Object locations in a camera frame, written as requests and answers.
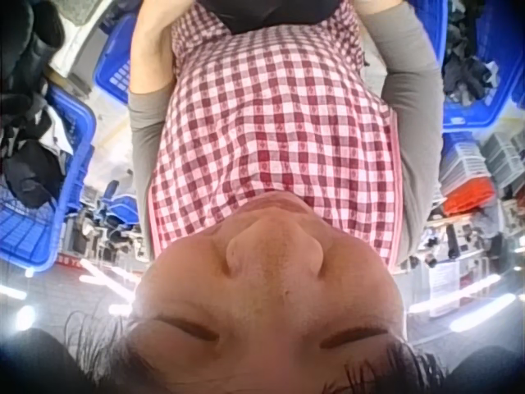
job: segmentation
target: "nose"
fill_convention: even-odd
[[[231,240],[226,261],[232,276],[285,284],[317,278],[323,251],[298,224],[296,215],[267,208],[252,226]]]

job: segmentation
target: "red fabric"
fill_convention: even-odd
[[[395,114],[359,76],[353,8],[232,36],[201,6],[173,27],[177,84],[150,190],[158,255],[286,190],[386,263],[399,244]]]

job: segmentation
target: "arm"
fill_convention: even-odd
[[[151,252],[148,191],[175,84],[170,26],[186,12],[192,1],[144,0],[131,44],[131,143],[137,205],[148,253]]]
[[[443,83],[430,40],[413,10],[400,0],[384,3],[394,6],[361,17],[388,70],[382,98],[398,117],[404,183],[399,261],[403,261],[418,246],[438,180]]]

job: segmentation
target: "sleeve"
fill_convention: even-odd
[[[443,81],[430,39],[406,2],[365,16],[386,64],[382,98],[396,111],[403,167],[404,224],[399,261],[418,247],[438,182]]]
[[[153,93],[130,93],[128,104],[137,205],[149,256],[153,256],[153,250],[148,219],[148,193],[153,171],[157,165],[158,147],[172,93],[173,84]]]

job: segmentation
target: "red and white checkered fabric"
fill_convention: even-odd
[[[354,9],[319,25],[231,35],[194,5],[173,27],[177,84],[150,190],[155,255],[268,191],[395,260],[401,174],[395,114],[359,76]]]

